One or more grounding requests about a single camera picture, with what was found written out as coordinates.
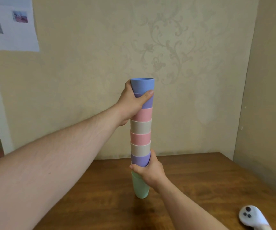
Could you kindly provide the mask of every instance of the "finger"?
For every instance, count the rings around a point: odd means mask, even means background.
[[[124,89],[132,88],[131,79],[129,79],[127,82],[125,82]]]
[[[151,149],[151,161],[157,160],[156,153],[153,149]]]
[[[149,100],[154,94],[154,90],[149,90],[145,92],[141,97],[138,98],[141,105],[145,104],[147,100]]]
[[[131,164],[130,166],[129,166],[135,173],[137,173],[137,174],[139,174],[139,175],[141,175],[142,174],[142,172],[143,172],[143,167],[140,167],[140,166],[138,166],[138,165],[136,165],[136,164]]]

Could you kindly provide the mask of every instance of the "plastic cup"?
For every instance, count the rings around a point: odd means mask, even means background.
[[[148,122],[152,120],[153,108],[141,109],[136,115],[134,115],[131,120],[137,122]]]
[[[151,151],[151,142],[147,145],[135,145],[131,143],[131,154],[134,156],[146,156]]]
[[[148,122],[137,122],[130,120],[131,122],[131,132],[135,134],[147,134],[151,131],[152,120]]]
[[[141,97],[143,94],[141,93],[134,93],[135,97]],[[143,104],[142,109],[149,109],[153,107],[153,99],[154,95]]]
[[[146,198],[149,194],[150,187],[139,176],[136,177],[136,173],[132,171],[132,180],[134,192],[137,198]]]
[[[154,78],[133,78],[131,79],[132,90],[134,93],[144,94],[148,90],[154,89]]]
[[[151,141],[151,132],[143,135],[130,132],[130,135],[131,135],[131,143],[135,145],[139,145],[139,146],[147,145]]]
[[[131,153],[132,164],[136,164],[140,167],[147,166],[148,163],[150,162],[150,158],[151,158],[151,151],[149,151],[149,153],[146,156],[134,156]]]

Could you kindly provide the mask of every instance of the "mint green cup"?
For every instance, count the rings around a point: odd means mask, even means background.
[[[132,180],[135,195],[138,198],[146,198],[149,194],[150,187],[143,181],[141,176],[132,171]]]

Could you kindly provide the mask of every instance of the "forearm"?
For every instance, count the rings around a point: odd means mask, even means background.
[[[227,230],[223,224],[183,194],[167,178],[160,182],[159,193],[175,229]]]
[[[32,229],[89,167],[118,115],[112,107],[0,159],[0,229]]]

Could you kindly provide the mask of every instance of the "poster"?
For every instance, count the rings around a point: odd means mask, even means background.
[[[0,0],[0,50],[39,51],[32,0]]]

